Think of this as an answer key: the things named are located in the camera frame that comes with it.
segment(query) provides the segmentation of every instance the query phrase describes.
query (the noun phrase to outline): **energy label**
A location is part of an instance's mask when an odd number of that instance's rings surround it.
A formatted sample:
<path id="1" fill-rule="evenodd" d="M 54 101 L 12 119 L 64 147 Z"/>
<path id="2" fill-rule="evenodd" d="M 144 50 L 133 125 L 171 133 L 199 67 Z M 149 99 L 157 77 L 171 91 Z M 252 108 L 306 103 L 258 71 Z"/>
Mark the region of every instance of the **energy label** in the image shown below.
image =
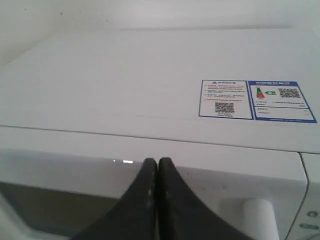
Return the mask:
<path id="1" fill-rule="evenodd" d="M 296 81 L 203 80 L 199 116 L 317 123 Z"/>

